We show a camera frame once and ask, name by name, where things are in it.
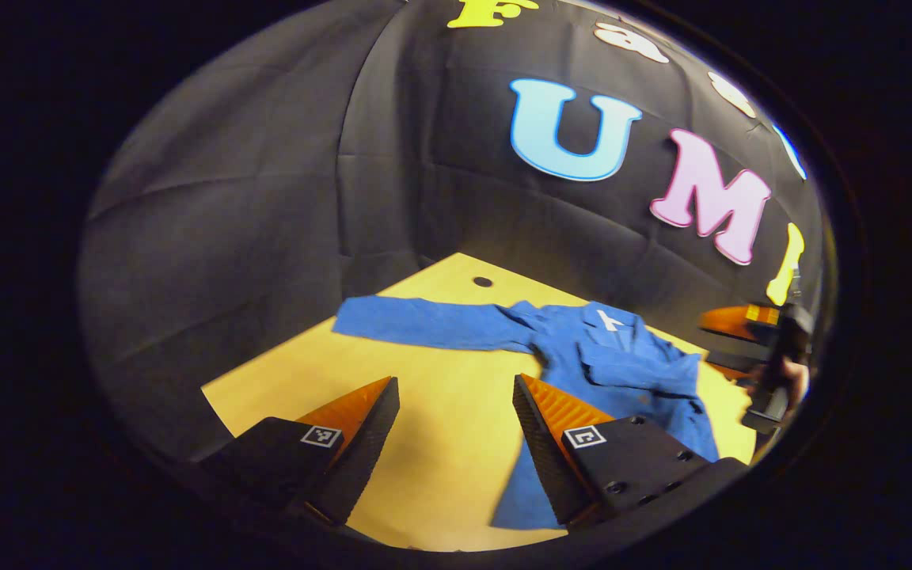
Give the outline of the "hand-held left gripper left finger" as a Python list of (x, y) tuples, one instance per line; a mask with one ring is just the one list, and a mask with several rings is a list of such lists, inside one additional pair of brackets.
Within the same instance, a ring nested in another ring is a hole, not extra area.
[(381, 378), (296, 420), (260, 420), (199, 464), (277, 515), (343, 526), (400, 408), (397, 378)]

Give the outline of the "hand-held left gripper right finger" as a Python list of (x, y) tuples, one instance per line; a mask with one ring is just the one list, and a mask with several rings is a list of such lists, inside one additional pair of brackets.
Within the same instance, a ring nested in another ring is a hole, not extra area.
[(511, 403), (555, 519), (568, 530), (668, 499), (695, 508), (749, 469), (735, 458), (711, 462), (648, 417), (613, 419), (529, 375), (516, 375)]

